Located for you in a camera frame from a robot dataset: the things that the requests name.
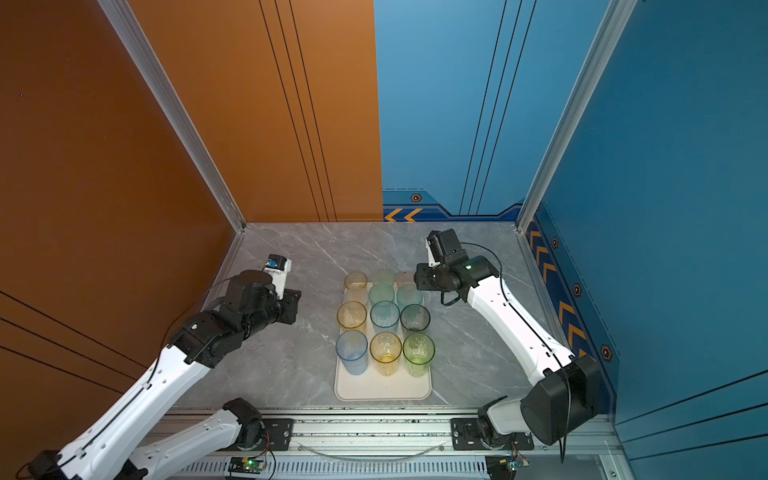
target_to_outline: mounting plate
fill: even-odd
[[[451,419],[451,435],[453,438],[454,450],[492,450],[483,445],[480,439],[480,428],[477,419]],[[518,450],[533,450],[533,437],[524,432],[513,432],[509,434],[510,442],[515,442]],[[501,450],[511,450],[512,445],[508,443]]]

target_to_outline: orange wall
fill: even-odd
[[[0,65],[0,290],[61,322],[0,295],[11,478],[144,371],[233,231],[96,1],[1,3]]]
[[[381,220],[372,0],[130,5],[246,220]]]

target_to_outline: yellow chevron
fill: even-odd
[[[402,208],[396,208],[396,209],[392,210],[392,213],[390,213],[389,215],[387,215],[384,218],[386,220],[389,220],[390,222],[396,222],[397,220],[394,220],[392,217],[394,217],[395,215],[399,214],[401,211],[402,211]]]
[[[574,345],[574,333],[585,340],[587,339],[587,337],[584,336],[584,332],[582,332],[580,329],[573,326],[572,324],[568,325],[568,345],[570,345],[571,348],[573,348]]]
[[[551,263],[544,262],[544,283],[547,283],[547,270],[552,270],[553,272],[558,271],[558,269],[554,268],[554,265]]]
[[[541,264],[541,254],[542,253],[549,253],[549,250],[546,249],[546,247],[536,247],[536,265]]]
[[[533,250],[533,237],[540,237],[540,236],[541,236],[541,233],[535,230],[531,232],[531,250]]]
[[[567,303],[560,302],[560,324],[563,324],[563,310],[567,310],[568,312],[573,313],[576,315],[576,312],[574,312],[574,309],[572,306],[568,305]]]
[[[406,220],[409,221],[409,222],[415,222],[416,220],[413,220],[413,216],[416,215],[418,212],[420,212],[422,210],[424,210],[424,209],[423,208],[417,208],[416,210],[414,210],[410,214],[406,215]]]

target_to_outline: metal grille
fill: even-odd
[[[209,460],[210,457],[188,465],[175,477],[221,478],[227,474],[229,457]],[[238,475],[233,478],[268,478],[272,473],[273,461],[267,460],[261,474]],[[424,458],[404,462],[374,460],[343,461],[322,457],[278,457],[277,470],[273,479],[281,478],[325,478],[327,480],[349,480],[351,478],[488,478],[485,460],[473,455],[445,458]]]

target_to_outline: black line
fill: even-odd
[[[288,5],[290,5],[290,16],[293,19],[293,29],[296,31],[296,43],[299,44],[299,56],[301,57],[301,66],[304,69],[304,80],[306,81],[306,91],[307,93],[310,94],[310,107],[312,108],[312,116],[315,119],[315,131],[317,132],[317,142],[320,145],[320,156],[323,158],[323,169],[325,169],[326,171],[326,182],[328,183],[328,194],[331,197],[331,207],[333,208],[333,218],[338,222],[339,218],[336,215],[336,203],[333,201],[333,190],[331,189],[331,178],[328,175],[328,165],[326,164],[326,154],[323,151],[323,139],[320,137],[320,129],[317,126],[317,115],[315,114],[315,104],[312,100],[312,91],[310,90],[310,79],[306,76],[306,65],[304,64],[304,53],[301,51],[301,41],[299,40],[299,29],[296,27],[296,17],[293,15],[293,0],[289,0]]]
[[[488,80],[485,81],[485,93],[482,95],[482,105],[480,106],[480,116],[478,117],[478,127],[475,130],[475,141],[472,142],[472,153],[469,155],[469,166],[467,167],[467,177],[464,180],[464,192],[462,193],[462,204],[458,207],[458,214],[462,214],[464,208],[464,197],[467,195],[467,183],[469,182],[469,172],[472,171],[472,157],[475,156],[475,146],[478,143],[478,134],[480,133],[480,121],[482,120],[482,111],[485,108],[485,97],[488,96],[488,86],[491,84],[491,72],[493,71],[493,61],[496,59],[496,48],[498,48],[498,38],[502,34],[502,24],[504,23],[504,12],[507,11],[507,0],[504,0],[502,8],[502,19],[498,22],[498,33],[496,34],[496,43],[493,45],[493,56],[491,56],[491,67],[488,69]]]
[[[686,399],[677,400],[676,402],[672,402],[672,403],[670,403],[669,405],[665,405],[665,406],[663,406],[663,407],[659,407],[659,408],[657,408],[657,409],[655,409],[655,410],[651,410],[650,412],[645,412],[645,413],[642,413],[642,414],[640,414],[640,415],[634,416],[634,417],[632,417],[631,419],[622,420],[622,421],[620,421],[620,422],[617,422],[617,423],[616,423],[616,425],[621,425],[622,423],[631,422],[632,420],[636,420],[636,419],[639,419],[640,417],[645,417],[646,415],[650,415],[651,413],[656,413],[656,412],[658,412],[658,411],[660,411],[660,410],[668,409],[668,408],[670,408],[671,406],[680,405],[681,403],[683,403],[683,402],[687,402],[688,400],[693,400],[693,399],[695,399],[695,398],[698,398],[698,397],[700,397],[700,396],[704,396],[704,395],[706,395],[707,393],[716,392],[717,390],[721,390],[721,389],[724,389],[724,388],[726,388],[726,387],[729,387],[729,386],[733,386],[733,385],[736,385],[737,383],[741,383],[741,382],[743,382],[744,380],[753,379],[753,378],[755,378],[756,376],[765,375],[766,373],[768,373],[768,370],[763,370],[762,372],[754,373],[754,374],[752,374],[752,375],[750,375],[750,376],[745,376],[745,377],[744,377],[744,378],[742,378],[742,379],[738,379],[738,380],[735,380],[735,381],[733,381],[733,382],[731,382],[731,383],[726,383],[725,385],[722,385],[722,386],[716,387],[716,388],[714,388],[714,389],[711,389],[711,390],[707,390],[706,392],[697,393],[696,395],[690,396],[690,397],[688,397],[688,398],[686,398]]]
[[[261,8],[261,18],[264,19],[264,28],[266,29],[266,36],[270,40],[270,47],[272,47],[272,56],[275,58],[275,66],[277,67],[277,76],[280,77],[280,84],[283,86],[283,95],[285,95],[285,98],[286,98],[286,106],[288,107],[288,115],[290,115],[290,123],[293,125],[293,134],[296,135],[296,144],[299,147],[301,162],[304,164],[304,173],[306,174],[306,182],[310,186],[310,194],[312,194],[312,202],[315,204],[315,213],[317,214],[317,221],[322,222],[322,220],[320,219],[320,210],[317,208],[317,200],[315,200],[315,192],[312,189],[312,182],[310,181],[310,171],[306,169],[306,160],[304,160],[304,152],[301,149],[301,142],[299,142],[299,132],[296,130],[296,122],[293,121],[293,112],[290,110],[290,103],[288,102],[288,92],[286,92],[286,85],[283,82],[283,74],[280,73],[280,64],[277,63],[277,53],[275,53],[275,45],[272,43],[272,35],[270,35],[270,27],[266,24],[266,15],[264,14],[264,6],[261,5],[261,0],[259,0],[259,8]]]
[[[731,415],[736,415],[737,413],[744,413],[744,412],[749,412],[750,410],[754,410],[754,409],[761,409],[764,406],[768,406],[768,402],[761,403],[759,405],[755,405],[755,406],[751,406],[751,407],[746,407],[745,409],[741,409],[741,410],[734,410],[733,412],[729,412],[729,413],[723,413],[722,415],[715,415],[714,417],[710,417],[708,419],[697,420],[696,422],[686,423],[685,425],[680,425],[680,426],[677,426],[677,427],[672,427],[671,429],[661,430],[660,432],[649,433],[648,435],[643,435],[641,437],[636,437],[634,439],[622,440],[621,443],[634,442],[635,440],[645,439],[647,437],[652,437],[654,435],[659,435],[660,433],[671,432],[671,431],[677,430],[677,429],[684,429],[685,427],[690,427],[692,425],[697,425],[699,423],[709,422],[710,420],[722,419],[723,417],[727,417],[727,416],[731,416]]]
[[[512,75],[512,85],[509,86],[509,95],[507,95],[507,104],[504,105],[504,113],[502,114],[502,121],[498,124],[498,133],[496,134],[496,142],[493,144],[493,151],[491,152],[491,160],[488,161],[488,169],[485,171],[485,180],[482,184],[482,191],[480,192],[480,199],[478,200],[478,207],[475,210],[475,215],[480,211],[480,203],[482,202],[482,195],[485,193],[485,185],[488,183],[488,174],[491,173],[491,165],[493,164],[493,157],[496,155],[496,145],[498,145],[498,138],[502,134],[502,126],[504,126],[504,117],[507,116],[507,107],[509,106],[509,99],[512,96],[512,88],[515,86],[515,79],[518,77],[518,69],[520,68],[520,60],[523,58],[523,50],[525,50],[525,41],[528,39],[528,30],[531,29],[531,21],[533,20],[533,12],[536,11],[536,2],[534,0],[533,9],[531,10],[531,17],[528,19],[528,27],[525,29],[525,37],[523,37],[523,45],[520,47],[520,55],[518,56],[518,64],[515,66],[515,74]]]
[[[689,452],[690,450],[705,449],[707,447],[716,447],[718,445],[727,445],[729,443],[743,442],[744,440],[761,439],[762,437],[768,437],[768,433],[761,433],[759,435],[752,435],[749,437],[742,437],[740,439],[726,440],[724,442],[708,443],[706,445],[699,445],[697,447],[688,447],[687,449],[672,450],[671,452],[654,453],[653,455],[645,455],[642,457],[628,458],[627,460],[642,460],[643,458],[661,457],[662,455],[669,455],[670,453]]]
[[[491,111],[491,121],[488,123],[488,131],[485,132],[485,143],[482,146],[482,154],[480,155],[480,165],[478,165],[478,174],[475,177],[475,186],[472,188],[472,198],[469,200],[469,209],[467,214],[472,211],[472,201],[475,199],[475,191],[478,187],[478,178],[480,178],[480,171],[482,170],[482,159],[485,156],[485,149],[488,146],[488,137],[491,135],[491,128],[493,127],[493,117],[496,115],[496,105],[498,104],[498,95],[502,92],[502,84],[504,84],[504,73],[507,71],[507,62],[509,61],[509,52],[512,50],[512,41],[515,40],[515,32],[518,29],[518,20],[520,18],[520,9],[523,7],[522,0],[518,6],[518,14],[515,17],[515,25],[512,26],[512,36],[509,38],[509,46],[507,47],[507,56],[504,59],[504,67],[502,68],[502,79],[498,81],[498,90],[496,90],[496,99],[493,101],[493,110]]]
[[[82,353],[80,353],[80,352],[76,352],[76,351],[74,351],[73,349],[71,349],[71,348],[69,348],[69,347],[67,347],[67,346],[63,346],[62,344],[60,344],[60,343],[58,343],[58,342],[55,342],[55,341],[53,341],[53,340],[51,340],[51,339],[49,339],[49,338],[46,338],[46,337],[44,337],[43,335],[40,335],[39,333],[35,333],[35,332],[31,331],[30,329],[26,329],[26,328],[24,328],[24,327],[23,327],[23,326],[21,326],[21,325],[17,325],[16,323],[13,323],[11,320],[8,320],[8,319],[4,319],[4,318],[3,318],[3,317],[1,317],[1,316],[0,316],[0,320],[1,320],[1,321],[3,321],[3,322],[6,322],[8,325],[13,325],[13,326],[15,326],[15,327],[16,327],[16,328],[18,328],[18,329],[24,330],[26,333],[30,333],[30,334],[32,334],[32,335],[34,335],[34,336],[36,336],[36,337],[38,337],[38,338],[40,338],[40,339],[43,339],[43,340],[45,340],[46,342],[50,342],[50,343],[53,343],[53,344],[54,344],[54,345],[56,345],[56,346],[60,346],[62,349],[64,349],[64,350],[67,350],[68,352],[72,352],[72,353],[74,353],[74,354],[75,354],[75,355],[77,355],[77,356],[81,356],[81,357],[83,357],[83,358],[84,358],[84,359],[86,359],[86,360],[91,360],[93,363],[97,363],[97,364],[99,364],[99,365],[103,366],[105,369],[110,369],[110,370],[112,370],[113,372],[116,372],[116,373],[119,373],[119,374],[121,374],[122,376],[126,376],[126,377],[128,377],[128,378],[129,378],[129,379],[131,379],[131,380],[138,380],[138,379],[135,379],[134,377],[132,377],[132,376],[130,376],[130,375],[126,375],[125,373],[121,372],[121,371],[120,371],[120,370],[118,370],[118,369],[113,369],[113,368],[112,368],[112,367],[110,367],[109,365],[105,365],[104,363],[101,363],[101,362],[99,362],[98,360],[92,359],[90,356],[86,356],[86,355],[83,355]]]
[[[98,345],[100,345],[100,346],[103,346],[105,349],[109,350],[110,352],[113,352],[113,353],[117,353],[119,356],[123,357],[124,359],[127,359],[127,360],[130,360],[130,361],[132,361],[132,362],[133,362],[133,363],[135,363],[136,365],[140,366],[142,369],[146,369],[146,368],[147,368],[146,366],[144,366],[144,365],[141,365],[139,362],[137,362],[136,360],[132,359],[131,357],[129,357],[129,356],[127,356],[127,355],[124,355],[124,354],[122,354],[122,353],[118,352],[117,350],[115,350],[115,349],[113,349],[113,348],[110,348],[110,347],[106,346],[105,344],[103,344],[103,343],[99,342],[99,341],[98,341],[98,340],[96,340],[95,338],[93,338],[93,337],[91,337],[91,336],[88,336],[88,335],[84,334],[84,333],[83,333],[83,332],[81,332],[80,330],[74,329],[74,328],[70,327],[69,325],[67,325],[66,323],[64,323],[64,322],[62,322],[62,321],[60,321],[60,320],[56,320],[54,317],[52,317],[52,316],[48,315],[48,314],[47,314],[47,313],[45,313],[45,312],[41,312],[40,310],[38,310],[38,309],[34,308],[34,307],[33,307],[32,305],[30,305],[29,303],[25,303],[25,302],[22,302],[21,300],[19,300],[19,299],[18,299],[18,298],[16,298],[15,296],[13,296],[13,295],[8,295],[6,292],[3,292],[2,290],[0,290],[0,293],[2,293],[3,295],[7,296],[9,299],[13,300],[13,301],[14,301],[14,302],[16,302],[16,303],[20,303],[21,305],[23,305],[23,306],[26,306],[27,308],[29,308],[29,309],[30,309],[30,310],[32,310],[33,312],[39,313],[40,315],[43,315],[45,318],[47,318],[47,319],[49,319],[49,320],[53,320],[54,322],[58,323],[59,325],[63,326],[64,328],[66,328],[66,329],[69,329],[69,330],[71,330],[72,332],[75,332],[75,333],[77,333],[78,335],[84,336],[85,338],[89,339],[90,341],[92,341],[92,342],[94,342],[94,343],[97,343],[97,344],[98,344]]]
[[[94,385],[103,386],[104,388],[110,389],[111,391],[116,392],[116,393],[120,393],[121,395],[123,394],[123,392],[121,392],[120,390],[113,389],[112,387],[103,385],[103,384],[101,384],[99,382],[94,382],[91,379],[86,379],[84,376],[80,376],[77,373],[72,373],[72,372],[70,372],[68,370],[61,369],[61,368],[59,368],[59,367],[57,367],[55,365],[51,365],[50,363],[43,362],[42,360],[38,360],[36,358],[30,357],[29,355],[25,355],[24,353],[20,353],[20,352],[17,352],[16,350],[9,349],[7,346],[0,345],[0,349],[7,350],[10,353],[15,353],[16,355],[19,355],[19,356],[23,356],[24,358],[29,359],[29,360],[31,360],[33,362],[37,362],[37,363],[41,363],[42,365],[49,366],[49,367],[51,367],[54,370],[58,370],[59,372],[64,372],[64,373],[68,373],[69,375],[76,376],[79,379],[85,380],[86,382],[93,383]]]
[[[280,32],[283,34],[283,43],[286,46],[286,55],[288,55],[288,66],[290,66],[290,74],[293,77],[293,88],[296,89],[296,99],[299,101],[299,110],[301,111],[301,119],[304,121],[304,131],[306,132],[306,141],[310,144],[310,154],[312,155],[312,163],[315,165],[315,177],[317,177],[317,186],[320,188],[320,198],[323,199],[323,209],[326,211],[326,219],[330,219],[328,214],[328,206],[326,205],[326,195],[323,193],[323,184],[320,183],[320,173],[317,171],[317,162],[315,161],[315,150],[312,148],[312,139],[310,138],[310,129],[306,126],[306,116],[304,115],[304,107],[301,105],[301,95],[299,94],[299,84],[296,83],[296,74],[293,73],[293,62],[290,60],[290,50],[288,50],[288,41],[286,40],[286,32],[283,30],[283,20],[280,18],[280,9],[277,8],[277,0],[275,1],[275,10],[277,11],[277,21],[280,23]]]

